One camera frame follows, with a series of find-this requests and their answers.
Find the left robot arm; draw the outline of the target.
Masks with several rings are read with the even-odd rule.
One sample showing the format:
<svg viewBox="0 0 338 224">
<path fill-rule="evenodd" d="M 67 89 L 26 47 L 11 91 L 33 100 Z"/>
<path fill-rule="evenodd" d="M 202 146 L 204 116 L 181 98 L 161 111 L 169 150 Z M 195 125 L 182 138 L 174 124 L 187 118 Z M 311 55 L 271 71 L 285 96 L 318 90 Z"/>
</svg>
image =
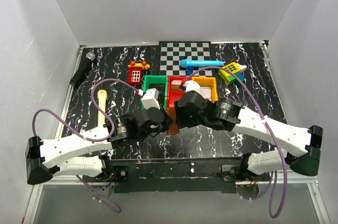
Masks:
<svg viewBox="0 0 338 224">
<path fill-rule="evenodd" d="M 91 156 L 92 153 L 156 137 L 172 123 L 173 119 L 163 108 L 150 108 L 135 116 L 123 115 L 81 135 L 55 139 L 34 135 L 25 151 L 27 183 L 42 184 L 61 175 L 85 175 L 106 182 L 112 177 L 112 168 L 105 158 Z"/>
</svg>

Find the brown leather card holder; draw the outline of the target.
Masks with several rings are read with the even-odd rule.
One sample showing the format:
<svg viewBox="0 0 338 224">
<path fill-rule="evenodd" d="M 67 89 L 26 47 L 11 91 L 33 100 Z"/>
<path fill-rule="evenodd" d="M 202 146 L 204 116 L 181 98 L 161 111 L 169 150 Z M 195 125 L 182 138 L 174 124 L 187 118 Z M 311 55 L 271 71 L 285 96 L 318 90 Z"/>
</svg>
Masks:
<svg viewBox="0 0 338 224">
<path fill-rule="evenodd" d="M 176 134 L 179 134 L 180 133 L 180 129 L 176 123 L 176 111 L 175 111 L 175 108 L 172 108 L 172 107 L 168 107 L 166 109 L 166 113 L 168 114 L 168 116 L 170 118 L 172 118 L 173 120 L 173 123 L 171 124 L 171 126 L 169 127 L 168 131 L 167 131 L 167 134 L 168 135 L 176 135 Z"/>
</svg>

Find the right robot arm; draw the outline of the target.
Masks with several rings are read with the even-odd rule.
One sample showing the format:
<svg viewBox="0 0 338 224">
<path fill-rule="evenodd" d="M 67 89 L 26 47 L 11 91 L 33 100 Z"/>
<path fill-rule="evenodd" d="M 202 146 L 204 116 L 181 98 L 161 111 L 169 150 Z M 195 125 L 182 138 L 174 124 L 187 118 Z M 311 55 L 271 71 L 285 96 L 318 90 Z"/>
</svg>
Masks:
<svg viewBox="0 0 338 224">
<path fill-rule="evenodd" d="M 304 176 L 317 176 L 323 129 L 313 125 L 299 128 L 260 115 L 231 99 L 211 102 L 196 91 L 186 92 L 175 101 L 176 123 L 179 128 L 199 125 L 251 136 L 274 144 L 270 152 L 247 153 L 236 172 L 244 180 L 282 170 L 284 167 Z"/>
</svg>

